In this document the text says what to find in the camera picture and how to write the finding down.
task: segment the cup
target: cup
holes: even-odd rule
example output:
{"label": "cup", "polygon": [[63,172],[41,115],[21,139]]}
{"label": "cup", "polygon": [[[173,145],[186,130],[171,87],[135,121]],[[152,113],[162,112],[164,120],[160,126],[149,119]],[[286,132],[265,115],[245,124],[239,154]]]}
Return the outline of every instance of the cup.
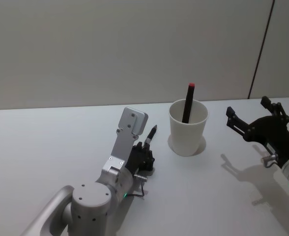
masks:
{"label": "cup", "polygon": [[199,148],[209,112],[204,104],[193,100],[189,123],[183,123],[184,107],[185,99],[181,99],[169,109],[172,147],[180,156],[192,156]]}

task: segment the table surface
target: table surface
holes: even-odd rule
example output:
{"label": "table surface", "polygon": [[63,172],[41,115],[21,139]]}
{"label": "table surface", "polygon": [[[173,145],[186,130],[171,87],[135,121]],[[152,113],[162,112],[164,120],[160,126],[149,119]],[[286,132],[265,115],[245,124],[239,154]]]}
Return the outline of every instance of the table surface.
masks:
{"label": "table surface", "polygon": [[[289,115],[289,98],[272,101]],[[158,125],[155,171],[145,197],[126,198],[111,216],[109,236],[289,236],[288,181],[262,166],[263,146],[226,126],[227,106],[248,123],[268,111],[259,99],[203,104],[205,148],[192,157],[169,148],[170,103],[130,105],[149,115],[139,141]],[[20,235],[64,185],[98,178],[124,107],[0,111],[0,236]]]}

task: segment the black cable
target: black cable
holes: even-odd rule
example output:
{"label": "black cable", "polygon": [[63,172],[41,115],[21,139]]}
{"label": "black cable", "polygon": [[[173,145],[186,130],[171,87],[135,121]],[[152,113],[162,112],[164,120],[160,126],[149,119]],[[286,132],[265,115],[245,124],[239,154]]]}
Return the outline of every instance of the black cable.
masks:
{"label": "black cable", "polygon": [[264,32],[264,36],[263,36],[262,44],[261,44],[261,47],[260,47],[260,52],[259,52],[259,56],[258,56],[258,59],[257,59],[256,68],[255,68],[255,72],[254,72],[254,76],[253,76],[253,80],[252,80],[252,84],[251,84],[251,88],[249,89],[249,94],[248,94],[247,99],[250,98],[251,93],[252,93],[252,88],[253,88],[253,85],[254,85],[254,80],[255,80],[255,78],[256,78],[256,73],[257,73],[257,69],[258,69],[259,62],[260,62],[260,57],[261,57],[261,54],[262,54],[262,49],[263,49],[263,46],[264,46],[264,42],[265,42],[265,40],[266,40],[267,31],[268,31],[268,28],[269,28],[269,23],[270,23],[272,11],[273,11],[274,2],[275,2],[275,0],[272,1],[272,5],[271,5],[270,13],[269,13],[269,18],[268,18],[266,30],[265,30],[265,32]]}
{"label": "black cable", "polygon": [[141,191],[142,191],[142,195],[141,194],[127,194],[126,197],[143,197],[145,195],[145,192],[144,192],[144,182],[141,182]]}

